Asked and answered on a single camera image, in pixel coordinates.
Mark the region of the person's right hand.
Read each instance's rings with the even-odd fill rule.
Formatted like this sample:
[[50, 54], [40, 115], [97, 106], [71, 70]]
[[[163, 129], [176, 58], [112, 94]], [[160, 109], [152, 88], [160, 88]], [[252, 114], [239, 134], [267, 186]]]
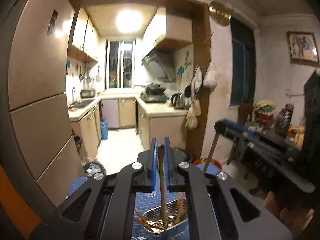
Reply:
[[302, 207], [281, 207], [276, 195], [270, 191], [264, 200], [264, 207], [279, 218], [291, 231], [303, 231], [312, 220], [314, 210]]

